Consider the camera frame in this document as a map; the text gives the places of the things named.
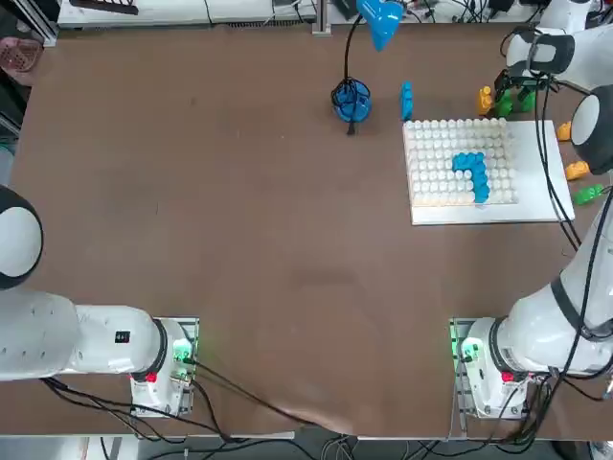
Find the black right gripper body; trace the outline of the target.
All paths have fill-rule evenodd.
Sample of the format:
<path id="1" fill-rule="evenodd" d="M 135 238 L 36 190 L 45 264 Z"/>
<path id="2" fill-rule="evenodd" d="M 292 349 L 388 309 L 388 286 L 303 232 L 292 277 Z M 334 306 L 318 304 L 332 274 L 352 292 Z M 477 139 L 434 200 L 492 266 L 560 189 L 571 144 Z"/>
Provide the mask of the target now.
<path id="1" fill-rule="evenodd" d="M 509 69 L 503 69 L 502 71 L 507 71 L 509 73 L 509 89 L 513 88 L 513 87 L 518 87 L 518 86 L 528 86 L 528 87 L 535 87 L 539 85 L 539 77 L 534 77 L 534 76 L 514 76 L 511 74 L 511 71 Z"/>

